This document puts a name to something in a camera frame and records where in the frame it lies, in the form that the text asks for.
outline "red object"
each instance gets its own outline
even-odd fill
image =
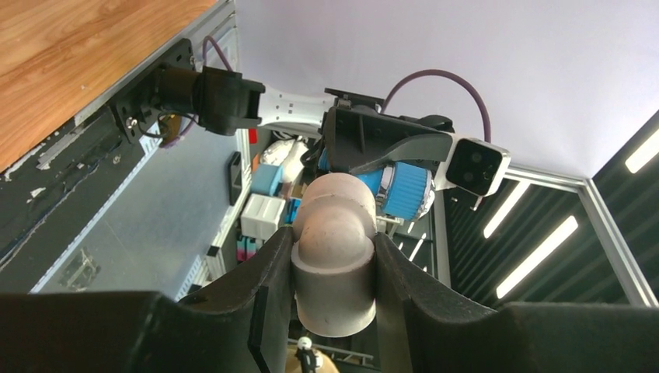
[[[250,128],[247,130],[249,133],[249,144],[254,145],[259,142],[259,134],[256,132],[256,128]]]

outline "white backdrop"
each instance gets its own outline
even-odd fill
[[[452,71],[479,90],[513,162],[593,176],[659,110],[659,0],[238,0],[242,71],[299,94],[385,97]],[[469,94],[441,78],[388,113],[444,114],[481,138]]]

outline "black ceiling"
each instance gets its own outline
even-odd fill
[[[635,174],[625,161],[657,129],[659,112],[593,178],[655,295],[659,294],[659,157]]]
[[[626,302],[575,193],[531,185],[491,237],[483,229],[517,182],[471,211],[445,198],[452,287],[490,307],[505,302]],[[496,287],[546,236],[573,215],[577,230],[502,300]]]

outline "ceiling light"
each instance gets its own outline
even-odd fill
[[[499,226],[499,224],[501,224],[501,222],[504,220],[506,215],[508,215],[508,213],[511,212],[512,208],[515,206],[515,204],[521,198],[524,192],[528,189],[529,185],[531,184],[529,184],[526,181],[520,181],[515,187],[515,189],[513,189],[513,191],[508,196],[506,201],[503,202],[501,207],[499,207],[499,210],[494,214],[490,222],[487,223],[487,225],[485,226],[485,229],[483,230],[483,235],[485,236],[486,239],[488,239],[492,235],[494,229],[497,229],[497,227]]]
[[[625,161],[625,166],[631,173],[637,173],[655,155],[659,153],[659,130],[656,130],[641,146]]]
[[[503,298],[512,288],[514,288],[520,281],[524,279],[531,271],[538,266],[549,254],[551,254],[556,247],[558,247],[572,232],[574,232],[579,224],[574,216],[570,216],[547,237],[537,249],[533,250],[531,255],[527,256],[521,264],[515,268],[504,282],[497,288],[497,297]]]
[[[419,242],[417,242],[417,245],[414,246],[414,251],[412,252],[412,255],[410,255],[410,262],[414,260],[414,257],[417,256],[417,253],[419,252],[419,249],[421,247],[421,244],[424,243],[424,239],[426,239],[426,234],[424,233],[421,235],[421,239]]]

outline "wooden table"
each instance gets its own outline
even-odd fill
[[[0,2],[0,170],[215,0]]]

